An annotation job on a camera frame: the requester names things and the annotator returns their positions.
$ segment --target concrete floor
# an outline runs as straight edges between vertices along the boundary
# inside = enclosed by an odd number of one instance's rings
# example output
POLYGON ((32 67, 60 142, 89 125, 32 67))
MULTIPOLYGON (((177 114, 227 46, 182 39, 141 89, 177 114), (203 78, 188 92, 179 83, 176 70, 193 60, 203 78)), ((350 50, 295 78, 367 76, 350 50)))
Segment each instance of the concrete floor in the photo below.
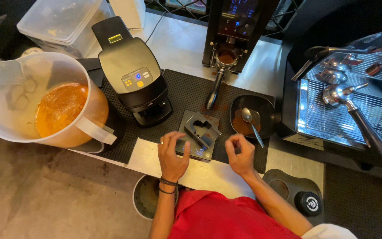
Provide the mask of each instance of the concrete floor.
POLYGON ((0 139, 0 238, 147 238, 132 190, 141 173, 0 139))

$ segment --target plastic pitcher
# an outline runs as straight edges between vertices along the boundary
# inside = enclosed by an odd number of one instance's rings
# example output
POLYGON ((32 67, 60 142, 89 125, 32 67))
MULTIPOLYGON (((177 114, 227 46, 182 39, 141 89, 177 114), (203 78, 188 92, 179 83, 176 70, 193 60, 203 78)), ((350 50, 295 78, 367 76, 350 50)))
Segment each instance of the plastic pitcher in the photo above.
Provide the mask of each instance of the plastic pitcher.
POLYGON ((42 52, 0 62, 0 138, 61 148, 82 145, 92 138, 106 144, 116 139, 104 126, 109 106, 104 93, 90 80, 85 68, 61 53, 42 52), (64 83, 88 85, 81 113, 61 131, 41 138, 35 127, 36 108, 42 97, 64 83))

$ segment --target red shirt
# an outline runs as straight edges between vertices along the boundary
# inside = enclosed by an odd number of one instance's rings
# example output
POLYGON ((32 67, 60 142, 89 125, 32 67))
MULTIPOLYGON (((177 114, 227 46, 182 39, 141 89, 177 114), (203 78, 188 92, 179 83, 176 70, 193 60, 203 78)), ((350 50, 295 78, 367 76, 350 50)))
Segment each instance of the red shirt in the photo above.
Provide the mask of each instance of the red shirt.
POLYGON ((227 199, 212 191, 181 190, 169 238, 300 237, 268 216, 249 197, 227 199))

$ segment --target hand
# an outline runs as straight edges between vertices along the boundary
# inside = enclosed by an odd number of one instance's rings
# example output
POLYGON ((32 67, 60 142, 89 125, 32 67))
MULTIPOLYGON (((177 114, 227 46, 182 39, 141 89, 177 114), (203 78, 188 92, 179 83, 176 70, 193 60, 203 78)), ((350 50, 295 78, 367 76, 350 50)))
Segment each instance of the hand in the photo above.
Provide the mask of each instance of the hand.
POLYGON ((184 156, 180 158, 176 155, 176 140, 184 136, 185 133, 170 132, 160 138, 160 144, 157 144, 162 177, 167 181, 178 182, 190 163, 191 144, 189 141, 185 143, 184 156))
POLYGON ((229 165, 232 170, 241 177, 254 175, 254 145, 248 142, 244 135, 237 133, 229 137, 225 142, 226 153, 229 158, 229 165), (241 153, 235 154, 235 149, 239 148, 241 153))

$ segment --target grinder display screen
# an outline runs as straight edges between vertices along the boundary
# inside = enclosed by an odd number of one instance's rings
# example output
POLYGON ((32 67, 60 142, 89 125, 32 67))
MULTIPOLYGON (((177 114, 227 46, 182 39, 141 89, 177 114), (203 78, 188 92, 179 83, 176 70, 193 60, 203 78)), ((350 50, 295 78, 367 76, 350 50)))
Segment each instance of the grinder display screen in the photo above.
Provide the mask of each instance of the grinder display screen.
POLYGON ((224 0, 218 33, 249 40, 260 14, 260 2, 261 0, 224 0))

